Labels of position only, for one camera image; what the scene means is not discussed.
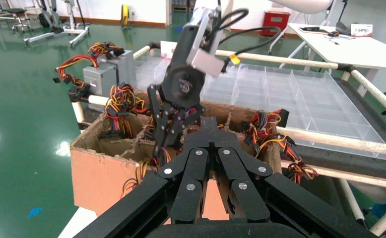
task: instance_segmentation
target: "computer mouse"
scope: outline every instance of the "computer mouse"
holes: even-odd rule
[[[337,31],[329,32],[328,36],[331,36],[331,37],[339,36],[339,32],[337,32]]]

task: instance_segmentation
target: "clear plastic organizer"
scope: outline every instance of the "clear plastic organizer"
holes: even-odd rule
[[[141,56],[136,60],[136,87],[146,90],[164,79],[170,59]],[[384,143],[348,96],[327,73],[251,64],[229,65],[218,78],[207,76],[202,100],[257,110],[290,112],[287,126]],[[385,159],[385,154],[296,140],[297,144]]]

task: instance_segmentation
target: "gray power supply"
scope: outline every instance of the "gray power supply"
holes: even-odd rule
[[[110,95],[110,90],[117,82],[116,66],[110,63],[99,63],[98,68],[86,67],[83,69],[83,80],[90,85],[89,91],[98,96]],[[89,104],[88,108],[99,112],[104,111],[104,106]]]
[[[114,58],[106,59],[105,56],[98,58],[98,62],[106,62],[117,67],[118,83],[136,84],[136,68],[134,64],[133,51],[125,51],[124,54]]]

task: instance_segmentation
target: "green floor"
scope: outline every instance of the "green floor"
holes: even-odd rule
[[[57,76],[55,67],[71,56],[86,53],[95,42],[111,41],[136,51],[149,41],[176,41],[178,26],[184,20],[180,17],[171,27],[134,27],[129,31],[115,25],[93,24],[90,36],[74,49],[68,47],[71,37],[67,36],[27,47],[23,36],[15,35],[8,25],[0,25],[0,238],[57,237],[77,209],[73,204],[70,157],[57,155],[56,151],[61,143],[75,139],[79,129],[67,87],[52,81]],[[251,34],[235,37],[221,48],[235,51],[259,41],[260,37]],[[286,57],[300,42],[283,39],[273,54]],[[267,49],[254,53],[266,54]],[[85,66],[78,65],[71,71],[81,77]],[[370,96],[366,98],[378,112],[382,110]],[[28,217],[34,208],[42,211]]]

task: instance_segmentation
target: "red box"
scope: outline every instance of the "red box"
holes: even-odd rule
[[[276,12],[276,11],[265,11],[263,18],[263,26],[277,26],[284,30],[288,25],[288,19],[290,14],[288,12]],[[273,36],[276,31],[262,30],[261,36]]]

